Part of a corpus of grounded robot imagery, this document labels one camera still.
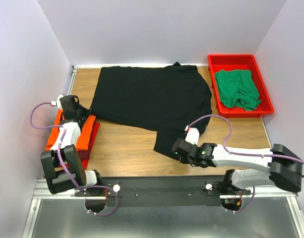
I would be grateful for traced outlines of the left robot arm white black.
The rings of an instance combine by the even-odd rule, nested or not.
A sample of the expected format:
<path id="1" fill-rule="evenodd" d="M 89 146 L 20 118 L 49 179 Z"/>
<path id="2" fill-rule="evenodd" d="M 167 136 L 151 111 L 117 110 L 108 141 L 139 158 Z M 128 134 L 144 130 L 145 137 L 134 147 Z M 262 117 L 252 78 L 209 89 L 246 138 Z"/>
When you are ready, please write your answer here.
<path id="1" fill-rule="evenodd" d="M 103 190 L 100 174 L 86 170 L 99 124 L 76 95 L 59 95 L 51 106 L 58 108 L 54 128 L 40 159 L 51 194 L 86 189 L 97 196 Z"/>

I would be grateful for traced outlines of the black t shirt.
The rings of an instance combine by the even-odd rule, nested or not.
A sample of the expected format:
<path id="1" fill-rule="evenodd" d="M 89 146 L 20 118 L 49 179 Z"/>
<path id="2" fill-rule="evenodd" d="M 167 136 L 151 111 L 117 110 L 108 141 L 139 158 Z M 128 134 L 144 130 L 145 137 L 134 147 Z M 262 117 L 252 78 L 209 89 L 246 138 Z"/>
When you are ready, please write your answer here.
<path id="1" fill-rule="evenodd" d="M 154 151 L 178 160 L 172 146 L 185 128 L 212 113 L 210 87 L 194 65 L 104 67 L 90 106 L 113 123 L 156 131 Z"/>

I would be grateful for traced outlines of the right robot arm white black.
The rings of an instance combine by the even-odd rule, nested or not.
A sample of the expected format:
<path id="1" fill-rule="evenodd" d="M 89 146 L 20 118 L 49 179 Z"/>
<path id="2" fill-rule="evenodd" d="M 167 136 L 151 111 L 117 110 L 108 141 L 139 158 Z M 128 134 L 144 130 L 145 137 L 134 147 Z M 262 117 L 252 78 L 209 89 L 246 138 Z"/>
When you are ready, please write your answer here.
<path id="1" fill-rule="evenodd" d="M 303 161 L 294 158 L 292 152 L 284 155 L 288 149 L 276 144 L 272 149 L 230 148 L 215 143 L 201 146 L 178 139 L 172 151 L 181 162 L 191 166 L 230 167 L 223 180 L 214 182 L 212 190 L 219 195 L 247 194 L 254 186 L 271 185 L 288 192 L 300 192 L 302 188 Z"/>

